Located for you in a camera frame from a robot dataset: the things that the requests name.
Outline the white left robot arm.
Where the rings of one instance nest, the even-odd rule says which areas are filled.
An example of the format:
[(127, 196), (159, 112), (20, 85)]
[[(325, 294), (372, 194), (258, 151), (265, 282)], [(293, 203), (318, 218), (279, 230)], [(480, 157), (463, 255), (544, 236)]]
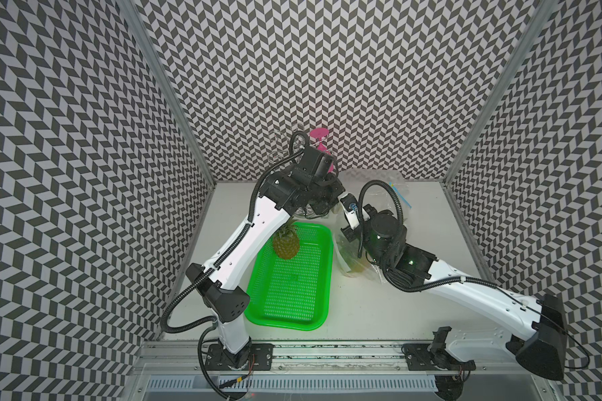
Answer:
[[(212, 322), (219, 342), (233, 363), (245, 364), (252, 340), (247, 334), (244, 311), (249, 296), (239, 287), (244, 272), (261, 248), (297, 210), (310, 206), (319, 215), (329, 212), (345, 189), (334, 173), (317, 175), (292, 172), (273, 173), (257, 181), (250, 196), (248, 214), (223, 246), (204, 262), (193, 263), (188, 271), (192, 284), (172, 300), (160, 325), (165, 333), (180, 333)], [(182, 326), (172, 327), (169, 318), (177, 305), (198, 291), (211, 314)]]

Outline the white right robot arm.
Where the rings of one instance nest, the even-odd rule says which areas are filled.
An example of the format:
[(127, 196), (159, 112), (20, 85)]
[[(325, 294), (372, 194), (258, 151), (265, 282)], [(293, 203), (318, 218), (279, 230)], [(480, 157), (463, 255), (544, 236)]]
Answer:
[(511, 356), (538, 377), (560, 381), (570, 370), (567, 345), (572, 341), (565, 303), (560, 295), (537, 298), (510, 292), (500, 285), (468, 275), (430, 252), (406, 243), (406, 227), (389, 211), (371, 208), (362, 215), (344, 214), (341, 232), (357, 241), (391, 286), (405, 293), (430, 292), (491, 319), (505, 337), (449, 343), (442, 350), (459, 362), (495, 349)]

